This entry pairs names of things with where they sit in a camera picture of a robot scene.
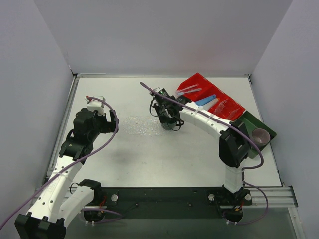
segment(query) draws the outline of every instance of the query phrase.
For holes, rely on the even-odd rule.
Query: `cable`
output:
[[[180,123],[180,121],[179,121],[179,128],[178,129],[173,129],[173,128],[171,128],[170,126],[169,126],[169,123],[167,124],[167,127],[169,127],[171,130],[173,130],[173,131],[179,131],[180,129],[181,129],[181,123]]]
[[[160,97],[162,97],[163,99],[166,99],[168,101],[171,101],[173,103],[176,103],[182,107],[185,107],[191,111],[196,111],[196,109],[190,107],[190,106],[187,106],[187,105],[184,105],[183,103],[181,102],[178,102],[178,101],[175,101],[169,97],[166,97],[166,96],[163,96],[161,95],[160,93],[157,93],[156,91],[152,90],[150,87],[148,87],[147,85],[145,85],[143,82],[140,82],[140,85],[142,85],[144,88],[148,89],[150,92],[152,92],[153,94],[156,94]],[[202,112],[202,111],[198,111],[199,114],[209,118],[210,116],[208,114],[206,114],[205,112]],[[242,170],[246,170],[246,169],[256,169],[256,168],[260,168],[261,166],[263,166],[264,164],[264,157],[260,151],[260,149],[257,147],[257,145],[249,138],[247,137],[244,133],[242,133],[239,129],[235,128],[234,126],[230,125],[230,124],[227,124],[221,120],[218,120],[218,119],[215,119],[215,118],[211,118],[213,121],[216,121],[217,123],[220,123],[220,124],[223,124],[224,126],[227,126],[229,128],[231,128],[232,130],[236,131],[237,133],[239,133],[245,140],[247,140],[254,148],[255,150],[258,152],[259,156],[260,156],[260,164],[256,165],[256,166],[251,166],[251,167],[243,167]]]
[[[239,223],[235,223],[235,222],[232,222],[232,221],[229,221],[229,220],[227,221],[228,223],[231,223],[231,224],[233,224],[233,225],[245,226],[245,225],[249,225],[249,224],[255,223],[255,222],[261,220],[262,218],[264,218],[264,217],[267,215],[267,213],[268,213],[269,202],[268,202],[268,198],[267,198],[266,193],[265,193],[263,190],[261,190],[259,187],[255,186],[255,185],[252,185],[252,184],[247,183],[247,182],[245,182],[245,181],[244,181],[244,183],[247,184],[248,186],[252,187],[252,188],[256,188],[259,192],[261,192],[261,193],[264,195],[265,200],[266,200],[266,208],[265,208],[264,213],[263,213],[260,217],[254,219],[254,220],[251,220],[251,221],[249,221],[249,222],[244,222],[244,223],[239,222]]]
[[[71,183],[71,186],[70,186],[70,193],[71,193],[71,194],[73,194],[73,193],[72,193],[72,185],[73,185],[73,184],[77,184],[77,185],[79,186],[78,183]]]
[[[111,214],[114,214],[114,215],[119,216],[119,218],[104,219],[104,220],[101,220],[101,221],[99,221],[99,222],[94,222],[94,224],[109,223],[109,222],[117,221],[117,220],[120,220],[120,219],[123,218],[123,215],[120,214],[120,213],[117,213],[117,212],[114,212],[114,211],[110,211],[110,210],[106,210],[106,209],[101,209],[101,208],[83,208],[81,211],[82,211],[82,212],[86,212],[86,211],[99,211],[99,212],[101,212],[101,211],[102,211],[102,212],[105,212],[105,213],[111,213]]]
[[[115,110],[105,101],[96,98],[96,97],[89,97],[87,96],[86,98],[88,98],[89,100],[97,100],[102,102],[103,104],[105,104],[108,108],[110,108],[110,110],[112,111],[112,113],[114,114],[114,118],[115,118],[115,130],[114,133],[112,134],[112,136],[110,137],[110,139],[103,144],[101,147],[99,147],[97,150],[89,153],[88,155],[74,161],[73,163],[69,164],[68,166],[66,166],[65,168],[63,168],[59,173],[55,174],[51,179],[49,179],[42,187],[39,188],[38,191],[36,191],[34,194],[32,194],[24,203],[22,203],[14,212],[12,212],[0,225],[0,231],[2,230],[2,228],[5,226],[5,224],[17,213],[19,212],[25,205],[27,205],[36,195],[38,195],[46,186],[48,186],[50,183],[52,183],[56,178],[58,178],[60,176],[60,173],[63,173],[64,171],[68,170],[70,167],[74,166],[75,164],[82,162],[84,160],[86,160],[88,157],[92,156],[93,154],[101,151],[104,147],[106,147],[114,138],[116,132],[119,129],[119,119],[115,113]]]
[[[148,87],[148,86],[147,86],[146,84],[144,84],[143,82],[140,82],[140,85],[143,86],[144,88],[146,88],[147,90],[149,90],[150,92],[152,92],[153,94],[162,97],[163,99],[166,99],[166,100],[168,100],[168,101],[171,101],[171,102],[173,102],[173,103],[175,103],[175,104],[177,104],[177,105],[180,105],[180,106],[182,106],[182,107],[184,107],[184,108],[187,108],[187,109],[189,109],[189,110],[191,110],[191,111],[196,111],[196,109],[194,109],[194,108],[192,108],[192,107],[190,107],[190,106],[184,105],[184,104],[181,103],[181,102],[175,101],[175,100],[173,100],[173,99],[171,99],[171,98],[169,98],[169,97],[166,97],[166,96],[161,95],[160,93],[158,93],[158,92],[154,91],[153,89],[151,89],[150,87]],[[210,117],[210,116],[209,116],[208,114],[206,114],[205,112],[198,111],[198,113],[201,114],[201,115],[203,115],[203,116],[205,116],[205,117],[207,117],[207,118]],[[242,168],[242,177],[243,177],[243,179],[244,179],[244,170],[246,170],[246,169],[256,169],[256,168],[260,168],[261,166],[264,165],[264,157],[263,157],[263,155],[262,155],[260,149],[257,147],[257,145],[256,145],[249,137],[247,137],[244,133],[242,133],[240,130],[238,130],[237,128],[235,128],[234,126],[232,126],[232,125],[230,125],[230,124],[227,124],[227,123],[225,123],[225,122],[223,122],[223,121],[221,121],[221,120],[215,119],[215,118],[211,118],[211,119],[212,119],[213,121],[217,122],[217,123],[220,123],[220,124],[222,124],[222,125],[224,125],[224,126],[227,126],[227,127],[231,128],[232,130],[234,130],[234,131],[236,131],[237,133],[239,133],[239,134],[240,134],[245,140],[247,140],[247,141],[250,143],[250,145],[253,146],[253,147],[255,148],[255,150],[258,152],[258,154],[259,154],[259,156],[260,156],[260,163],[259,163],[258,165],[256,165],[256,166],[243,167],[243,168]],[[247,184],[248,186],[254,187],[254,188],[256,188],[257,190],[259,190],[259,191],[265,196],[265,199],[266,199],[266,209],[265,209],[264,214],[263,214],[261,217],[255,219],[255,220],[253,220],[253,221],[251,221],[251,222],[242,223],[242,225],[247,225],[247,224],[250,224],[250,223],[253,223],[253,222],[256,222],[256,221],[262,219],[262,218],[267,214],[267,212],[268,212],[268,198],[267,198],[266,194],[265,194],[260,188],[258,188],[257,186],[254,186],[254,185],[252,185],[252,184],[249,184],[249,183],[247,183],[247,182],[245,182],[245,181],[244,181],[244,183]]]

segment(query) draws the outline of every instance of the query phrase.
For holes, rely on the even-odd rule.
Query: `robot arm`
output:
[[[85,161],[77,163],[63,173],[59,173],[74,161],[93,150],[93,142],[101,133],[114,132],[115,116],[110,111],[111,121],[107,122],[103,104],[88,101],[87,108],[76,114],[74,129],[71,130],[59,152],[55,169],[50,177],[59,176],[40,194],[38,200],[26,215],[18,215],[15,226],[21,238],[56,239],[64,238],[66,227],[89,203],[99,204],[103,200],[101,183],[85,179],[76,192],[63,202],[67,189]]]
[[[223,124],[217,123],[212,118],[227,124],[232,124],[248,136],[245,125],[240,121],[231,122],[205,111],[185,96],[180,96],[176,99],[174,96],[170,96],[164,88],[159,87],[154,89],[154,91],[196,109],[196,111],[189,110],[186,107],[182,107],[159,95],[151,93],[153,100],[150,107],[155,109],[164,129],[174,130],[175,127],[181,127],[184,125],[184,122],[188,122],[207,132],[219,141],[219,157],[226,165],[224,187],[231,193],[238,192],[243,187],[242,167],[240,164],[247,157],[250,145],[237,132]],[[202,111],[210,117],[207,118],[202,114],[198,114],[198,111]]]

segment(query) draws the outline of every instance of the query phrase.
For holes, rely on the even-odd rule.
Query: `cup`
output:
[[[256,128],[252,132],[252,140],[260,148],[270,142],[270,134],[262,128]]]

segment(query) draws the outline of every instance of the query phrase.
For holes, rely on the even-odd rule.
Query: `white wall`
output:
[[[32,0],[0,3],[0,221],[42,181],[72,74]],[[18,238],[14,220],[0,238]]]
[[[75,73],[252,73],[292,0],[35,0]]]
[[[280,175],[293,185],[307,238],[318,238],[319,1],[294,0],[253,72]]]

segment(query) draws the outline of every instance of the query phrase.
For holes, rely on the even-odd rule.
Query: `white table surface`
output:
[[[75,114],[86,107],[86,95],[102,95],[116,110],[120,119],[119,132],[102,151],[87,159],[74,182],[92,179],[103,187],[214,187],[221,186],[225,165],[218,157],[218,142],[186,123],[178,132],[166,132],[153,124],[145,135],[140,123],[154,120],[149,114],[151,96],[139,81],[149,87],[163,86],[173,94],[186,78],[106,77],[80,78],[66,132],[73,128]],[[247,78],[208,78],[222,91],[260,119]],[[110,138],[101,134],[94,142],[97,149]],[[281,186],[270,146],[263,150],[264,165],[246,170],[245,180],[257,186]],[[247,158],[244,166],[257,165],[259,156]]]

